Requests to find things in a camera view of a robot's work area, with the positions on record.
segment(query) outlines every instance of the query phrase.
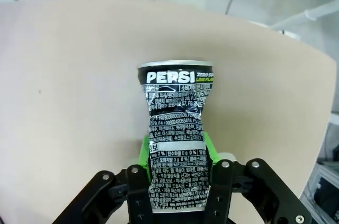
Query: black can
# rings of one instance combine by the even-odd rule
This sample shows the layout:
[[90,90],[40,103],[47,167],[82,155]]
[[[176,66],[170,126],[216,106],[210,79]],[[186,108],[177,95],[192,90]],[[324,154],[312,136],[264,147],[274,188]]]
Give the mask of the black can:
[[201,113],[213,85],[207,61],[142,64],[138,78],[149,110],[153,209],[204,207],[209,170]]

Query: gray object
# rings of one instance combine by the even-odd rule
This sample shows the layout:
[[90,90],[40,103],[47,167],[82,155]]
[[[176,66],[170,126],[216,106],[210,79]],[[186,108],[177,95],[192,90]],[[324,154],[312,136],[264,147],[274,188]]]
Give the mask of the gray object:
[[319,181],[324,178],[339,189],[339,164],[336,162],[324,162],[323,165],[316,164],[306,184],[300,201],[311,213],[313,219],[319,224],[336,224],[336,222],[314,201],[314,194]]
[[132,168],[132,173],[137,173],[139,169],[137,167]]
[[228,168],[229,167],[229,163],[228,162],[222,162],[221,166],[224,168]]
[[296,223],[302,224],[305,221],[305,218],[301,215],[296,216]]
[[258,168],[260,165],[258,162],[252,162],[252,167]]
[[109,176],[108,174],[105,174],[105,175],[102,176],[102,178],[103,178],[104,180],[108,180],[108,179],[110,178],[110,176]]

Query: metal rod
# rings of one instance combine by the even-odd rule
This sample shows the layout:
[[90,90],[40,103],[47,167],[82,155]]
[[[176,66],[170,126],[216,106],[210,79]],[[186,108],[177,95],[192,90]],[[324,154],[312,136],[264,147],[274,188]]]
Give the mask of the metal rod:
[[291,26],[303,24],[308,21],[315,21],[319,17],[326,16],[337,11],[339,11],[339,0],[323,4],[310,10],[305,10],[304,12],[275,23],[274,25],[269,26],[269,28],[272,30],[285,30],[286,28],[289,28]]

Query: table surface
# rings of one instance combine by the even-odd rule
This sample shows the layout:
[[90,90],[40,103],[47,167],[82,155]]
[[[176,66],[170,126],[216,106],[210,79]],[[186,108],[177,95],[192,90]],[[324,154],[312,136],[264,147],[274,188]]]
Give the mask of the table surface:
[[[136,67],[153,60],[212,61],[202,116],[217,150],[263,158],[296,195],[304,188],[335,87],[335,62],[320,51],[240,19],[136,0],[3,3],[0,29],[6,223],[51,223],[96,172],[137,157],[148,110]],[[262,223],[241,195],[230,217]],[[127,223],[126,206],[113,218]]]

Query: screw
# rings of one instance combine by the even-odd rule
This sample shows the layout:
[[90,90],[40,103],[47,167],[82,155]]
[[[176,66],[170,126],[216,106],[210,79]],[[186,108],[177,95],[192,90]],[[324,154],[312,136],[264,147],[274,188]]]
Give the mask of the screw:
[[260,165],[258,162],[252,162],[252,167],[258,168]]
[[132,173],[137,173],[139,169],[137,167],[132,168]]
[[102,178],[103,178],[104,180],[108,180],[108,179],[110,178],[110,176],[109,176],[108,174],[105,174],[105,175],[102,176]]
[[296,223],[302,224],[305,221],[305,218],[301,215],[296,216]]
[[228,162],[222,162],[221,166],[224,167],[224,168],[227,168],[227,167],[229,167],[229,163]]

